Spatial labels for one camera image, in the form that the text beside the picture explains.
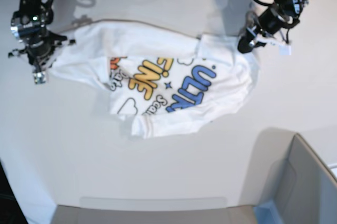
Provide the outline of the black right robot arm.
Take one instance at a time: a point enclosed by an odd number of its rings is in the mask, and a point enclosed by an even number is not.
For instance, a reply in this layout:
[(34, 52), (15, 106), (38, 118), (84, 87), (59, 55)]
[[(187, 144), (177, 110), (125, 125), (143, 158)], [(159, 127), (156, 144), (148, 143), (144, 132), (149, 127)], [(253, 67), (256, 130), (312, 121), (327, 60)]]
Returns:
[(54, 0), (20, 0), (19, 9), (11, 19), (13, 36), (24, 44), (21, 50), (12, 50), (9, 57), (26, 54), (34, 75), (41, 75), (55, 49), (68, 40), (67, 36), (51, 32), (47, 26), (53, 22)]

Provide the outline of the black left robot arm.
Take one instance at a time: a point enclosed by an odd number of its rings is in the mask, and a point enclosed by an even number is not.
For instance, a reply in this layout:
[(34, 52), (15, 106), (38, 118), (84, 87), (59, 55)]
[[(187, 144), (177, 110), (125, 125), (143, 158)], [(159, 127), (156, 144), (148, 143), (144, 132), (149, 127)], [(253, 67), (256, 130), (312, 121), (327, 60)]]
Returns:
[(274, 0), (273, 3), (253, 1), (265, 6), (266, 10), (261, 15), (254, 11), (247, 12), (245, 28), (237, 45), (238, 51), (246, 54), (271, 44), (279, 48), (280, 54), (290, 55), (289, 31), (300, 23), (300, 15), (309, 0)]

